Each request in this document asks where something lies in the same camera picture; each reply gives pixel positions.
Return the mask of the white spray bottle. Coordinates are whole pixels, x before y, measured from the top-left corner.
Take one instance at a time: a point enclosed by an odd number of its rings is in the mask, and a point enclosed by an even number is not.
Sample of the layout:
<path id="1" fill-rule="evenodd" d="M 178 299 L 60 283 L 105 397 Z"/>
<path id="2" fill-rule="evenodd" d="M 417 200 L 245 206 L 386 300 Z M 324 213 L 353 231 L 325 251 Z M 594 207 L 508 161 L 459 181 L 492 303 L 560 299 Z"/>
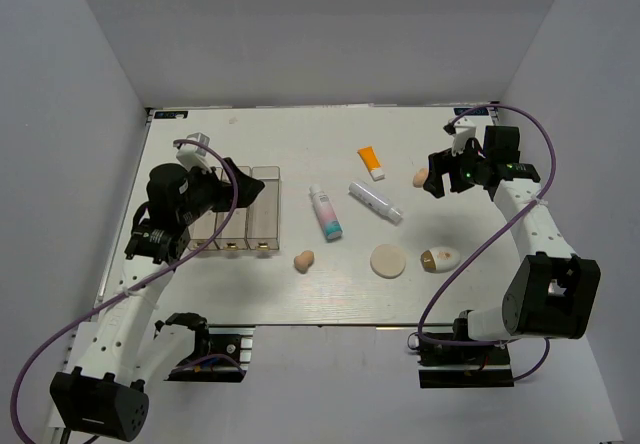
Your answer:
<path id="1" fill-rule="evenodd" d="M 368 184 L 359 180 L 352 181 L 348 191 L 359 202 L 393 224 L 398 224 L 403 219 L 403 212 L 389 198 Z"/>

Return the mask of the orange tube white cap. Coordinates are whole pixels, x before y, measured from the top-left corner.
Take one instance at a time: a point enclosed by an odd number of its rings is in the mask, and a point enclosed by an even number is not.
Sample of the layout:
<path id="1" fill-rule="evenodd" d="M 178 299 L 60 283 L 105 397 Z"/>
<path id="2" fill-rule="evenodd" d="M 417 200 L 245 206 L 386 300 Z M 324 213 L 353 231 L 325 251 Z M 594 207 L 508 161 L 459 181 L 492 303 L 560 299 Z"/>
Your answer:
<path id="1" fill-rule="evenodd" d="M 373 181 L 379 181 L 386 177 L 378 157 L 371 146 L 360 148 L 357 154 L 362 159 L 371 179 Z"/>

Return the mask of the white egg bottle gold cap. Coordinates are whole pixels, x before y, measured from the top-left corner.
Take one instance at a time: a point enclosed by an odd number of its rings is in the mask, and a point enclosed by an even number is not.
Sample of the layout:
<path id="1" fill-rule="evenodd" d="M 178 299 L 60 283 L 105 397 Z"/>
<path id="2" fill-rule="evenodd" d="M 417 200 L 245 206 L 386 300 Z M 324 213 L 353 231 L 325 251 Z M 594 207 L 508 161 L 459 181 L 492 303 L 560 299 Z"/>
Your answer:
<path id="1" fill-rule="evenodd" d="M 427 272 L 443 273 L 455 269 L 460 259 L 458 250 L 447 246 L 435 246 L 421 254 L 420 262 Z"/>

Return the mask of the pink teal gradient bottle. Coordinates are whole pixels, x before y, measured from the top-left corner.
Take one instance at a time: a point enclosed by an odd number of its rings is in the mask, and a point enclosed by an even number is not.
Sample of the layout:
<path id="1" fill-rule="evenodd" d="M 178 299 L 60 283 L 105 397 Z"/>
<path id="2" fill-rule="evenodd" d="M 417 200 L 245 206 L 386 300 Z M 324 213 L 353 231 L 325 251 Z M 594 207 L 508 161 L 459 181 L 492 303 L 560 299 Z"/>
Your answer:
<path id="1" fill-rule="evenodd" d="M 327 241 L 342 237 L 343 230 L 328 195 L 317 184 L 309 187 L 313 209 Z"/>

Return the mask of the beige gourd makeup sponge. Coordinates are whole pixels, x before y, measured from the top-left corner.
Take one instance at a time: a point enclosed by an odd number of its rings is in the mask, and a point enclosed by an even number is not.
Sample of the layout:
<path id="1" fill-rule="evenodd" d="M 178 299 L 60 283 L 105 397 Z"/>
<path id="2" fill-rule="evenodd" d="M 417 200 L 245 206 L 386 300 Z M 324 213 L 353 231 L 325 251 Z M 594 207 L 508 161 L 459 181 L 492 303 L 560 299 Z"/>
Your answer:
<path id="1" fill-rule="evenodd" d="M 315 261 L 314 252 L 305 250 L 294 258 L 294 268 L 301 274 L 305 274 Z"/>

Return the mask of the round beige powder puff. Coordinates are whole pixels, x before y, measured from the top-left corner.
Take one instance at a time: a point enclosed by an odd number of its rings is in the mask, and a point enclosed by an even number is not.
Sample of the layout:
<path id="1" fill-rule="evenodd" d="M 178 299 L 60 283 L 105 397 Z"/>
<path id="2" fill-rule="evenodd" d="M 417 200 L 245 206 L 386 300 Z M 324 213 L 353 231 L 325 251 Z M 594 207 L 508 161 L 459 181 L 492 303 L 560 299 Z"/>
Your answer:
<path id="1" fill-rule="evenodd" d="M 395 279 L 406 268 L 405 252 L 398 246 L 381 244 L 371 253 L 370 267 L 376 275 L 382 278 Z"/>

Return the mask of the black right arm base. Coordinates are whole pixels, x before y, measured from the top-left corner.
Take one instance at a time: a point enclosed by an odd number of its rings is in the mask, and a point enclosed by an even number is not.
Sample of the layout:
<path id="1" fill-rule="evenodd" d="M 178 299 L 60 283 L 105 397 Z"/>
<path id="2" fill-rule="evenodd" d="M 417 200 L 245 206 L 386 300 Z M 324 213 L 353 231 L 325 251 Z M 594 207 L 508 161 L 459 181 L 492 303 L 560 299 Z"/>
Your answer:
<path id="1" fill-rule="evenodd" d="M 421 389 L 476 389 L 514 386 L 509 352 L 495 346 L 451 347 L 428 344 L 417 333 L 407 339 L 418 357 Z"/>

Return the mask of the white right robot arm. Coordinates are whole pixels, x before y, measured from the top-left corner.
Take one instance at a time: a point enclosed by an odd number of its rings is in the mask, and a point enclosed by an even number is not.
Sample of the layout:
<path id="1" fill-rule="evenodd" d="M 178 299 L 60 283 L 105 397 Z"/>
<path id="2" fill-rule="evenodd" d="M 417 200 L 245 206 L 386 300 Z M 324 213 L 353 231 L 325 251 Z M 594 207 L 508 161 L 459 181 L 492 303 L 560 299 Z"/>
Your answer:
<path id="1" fill-rule="evenodd" d="M 448 124 L 450 148 L 429 157 L 425 191 L 440 198 L 442 178 L 451 189 L 483 188 L 509 224 L 521 264 L 502 301 L 461 314 L 451 338 L 453 354 L 472 363 L 491 343 L 514 338 L 579 339 L 585 332 L 599 286 L 596 261 L 579 257 L 556 226 L 540 193 L 536 168 L 520 162 L 520 134 L 489 126 L 478 140 L 472 124 Z"/>

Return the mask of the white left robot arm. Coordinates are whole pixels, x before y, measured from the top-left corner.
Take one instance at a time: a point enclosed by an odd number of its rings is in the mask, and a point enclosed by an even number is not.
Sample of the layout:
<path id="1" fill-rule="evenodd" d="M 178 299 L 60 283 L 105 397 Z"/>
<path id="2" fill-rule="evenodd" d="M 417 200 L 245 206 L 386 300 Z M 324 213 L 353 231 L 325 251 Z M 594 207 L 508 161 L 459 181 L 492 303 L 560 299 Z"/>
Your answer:
<path id="1" fill-rule="evenodd" d="M 207 321 L 195 313 L 175 313 L 157 322 L 152 343 L 142 341 L 186 253 L 190 226 L 208 212 L 232 216 L 265 188 L 229 158 L 222 171 L 224 179 L 202 159 L 151 170 L 147 199 L 136 211 L 125 248 L 118 291 L 73 370 L 57 373 L 50 385 L 68 430 L 131 442 L 147 418 L 152 382 L 187 363 L 210 359 Z"/>

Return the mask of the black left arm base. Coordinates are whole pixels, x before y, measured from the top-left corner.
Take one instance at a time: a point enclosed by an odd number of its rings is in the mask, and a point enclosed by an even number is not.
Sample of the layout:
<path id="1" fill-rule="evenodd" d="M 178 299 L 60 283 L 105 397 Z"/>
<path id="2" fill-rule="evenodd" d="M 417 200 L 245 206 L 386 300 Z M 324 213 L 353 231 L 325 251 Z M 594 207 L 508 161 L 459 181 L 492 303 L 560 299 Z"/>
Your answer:
<path id="1" fill-rule="evenodd" d="M 167 381 L 241 383 L 248 371 L 254 327 L 210 326 L 196 340 L 194 352 L 183 359 Z"/>

